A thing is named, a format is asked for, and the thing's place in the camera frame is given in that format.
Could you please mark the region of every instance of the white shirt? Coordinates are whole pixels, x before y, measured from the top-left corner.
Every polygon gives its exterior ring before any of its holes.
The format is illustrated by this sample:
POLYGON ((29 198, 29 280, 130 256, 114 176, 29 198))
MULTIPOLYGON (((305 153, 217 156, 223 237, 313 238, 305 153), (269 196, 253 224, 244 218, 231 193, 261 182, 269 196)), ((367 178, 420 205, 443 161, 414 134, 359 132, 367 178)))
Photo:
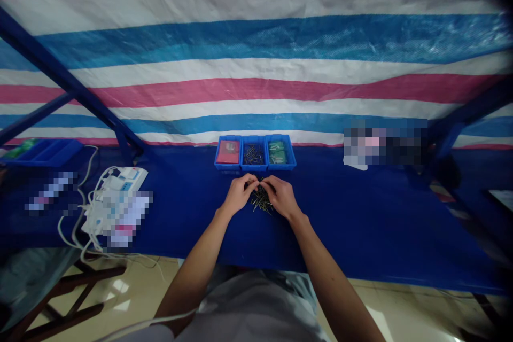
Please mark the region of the white shirt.
POLYGON ((174 338, 164 325, 128 334, 118 342, 328 341, 311 304, 290 294, 257 271, 216 287, 192 322, 174 338))

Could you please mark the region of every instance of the pile of nails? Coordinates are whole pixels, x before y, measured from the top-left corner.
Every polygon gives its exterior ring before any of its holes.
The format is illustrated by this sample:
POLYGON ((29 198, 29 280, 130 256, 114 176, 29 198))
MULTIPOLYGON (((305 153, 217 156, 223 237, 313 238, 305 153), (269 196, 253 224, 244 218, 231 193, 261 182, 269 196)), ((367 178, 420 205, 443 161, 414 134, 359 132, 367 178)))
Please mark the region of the pile of nails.
POLYGON ((255 144, 246 144, 244 146, 244 164, 264 164, 262 146, 255 144))
POLYGON ((257 190, 253 190, 251 193, 251 204, 255 206, 253 211, 257 207, 269 215, 272 215, 269 210, 274 211, 273 205, 269 201, 269 195, 267 195, 267 191, 262 186, 258 186, 257 190))

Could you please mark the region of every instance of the blue plastic bin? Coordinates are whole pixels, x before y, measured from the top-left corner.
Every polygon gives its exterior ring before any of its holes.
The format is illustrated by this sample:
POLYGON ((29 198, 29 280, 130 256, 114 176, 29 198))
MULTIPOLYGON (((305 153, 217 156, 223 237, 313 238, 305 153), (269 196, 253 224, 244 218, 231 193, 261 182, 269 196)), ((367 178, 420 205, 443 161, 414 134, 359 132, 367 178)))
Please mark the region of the blue plastic bin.
POLYGON ((242 163, 242 137, 240 135, 225 135, 220 136, 217 142, 217 151, 215 151, 214 166, 224 174, 240 174, 240 164, 242 163), (239 142, 239 163, 217 163, 217 156, 219 155, 219 144, 221 141, 239 142))
POLYGON ((82 147, 83 144, 75 139, 40 139, 16 159, 0 158, 0 163, 28 167, 60 167, 82 147))
POLYGON ((296 157, 294 156, 294 151, 292 149, 292 143, 290 141, 289 135, 266 135, 266 149, 267 149, 267 159, 269 161, 268 170, 292 170, 296 165, 296 157), (287 156, 286 164, 272 164, 269 159, 269 143, 274 141, 282 141, 284 144, 285 155, 287 156))
POLYGON ((240 161, 240 167, 243 172, 256 173, 263 172, 267 170, 267 166, 269 165, 269 151, 267 149, 266 137, 258 136, 258 135, 250 135, 242 137, 242 145, 243 145, 243 155, 240 161), (244 164, 244 147, 246 144, 257 144, 262 146, 263 150, 263 164, 261 165, 245 165, 244 164))

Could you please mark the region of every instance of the green package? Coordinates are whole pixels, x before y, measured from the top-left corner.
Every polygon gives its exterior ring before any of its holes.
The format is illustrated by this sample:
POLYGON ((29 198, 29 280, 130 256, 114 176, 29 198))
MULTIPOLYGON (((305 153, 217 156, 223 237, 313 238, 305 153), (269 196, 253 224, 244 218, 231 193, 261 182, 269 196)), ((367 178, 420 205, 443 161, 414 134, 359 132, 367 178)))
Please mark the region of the green package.
POLYGON ((274 141, 269 143, 269 152, 283 151, 284 149, 285 145, 282 141, 274 141))
POLYGON ((38 139, 32 138, 25 140, 20 146, 16 147, 15 149, 12 149, 8 153, 6 153, 3 158, 4 159, 16 159, 19 156, 21 156, 23 153, 30 150, 36 143, 38 139))
POLYGON ((287 155, 285 155, 285 151, 275 151, 269 154, 269 161, 271 164, 286 164, 287 155))

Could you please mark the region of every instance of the tiled floor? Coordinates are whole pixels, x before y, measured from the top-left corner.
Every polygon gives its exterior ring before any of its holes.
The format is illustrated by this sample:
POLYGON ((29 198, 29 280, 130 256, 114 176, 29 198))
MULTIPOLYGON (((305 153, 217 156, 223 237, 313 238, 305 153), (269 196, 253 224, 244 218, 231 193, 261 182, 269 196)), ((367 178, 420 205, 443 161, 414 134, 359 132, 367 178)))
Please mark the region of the tiled floor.
MULTIPOLYGON (((138 261, 151 265, 148 259, 141 258, 138 261)), ((147 269, 138 263, 129 262, 124 275, 97 284, 81 307, 104 302, 102 313, 48 341, 90 342, 127 325, 152 318, 169 282, 178 271, 176 259, 159 258, 159 263, 168 283, 162 280, 158 267, 147 269)), ((98 260, 92 266, 96 269, 106 268, 111 267, 112 262, 98 260)), ((78 270, 73 267, 68 274, 74 273, 78 273, 78 270)), ((481 307, 468 293, 446 294, 426 287, 359 279, 350 281, 387 342, 458 342, 454 337, 458 336, 457 326, 480 334, 485 334, 491 328, 481 307)), ((65 314, 81 291, 78 288, 70 294, 54 298, 50 304, 65 314)), ((492 297, 490 301, 499 312, 506 305, 501 297, 492 297)), ((335 341, 322 311, 318 319, 332 341, 335 341)), ((45 322, 46 319, 40 315, 31 327, 45 322)))

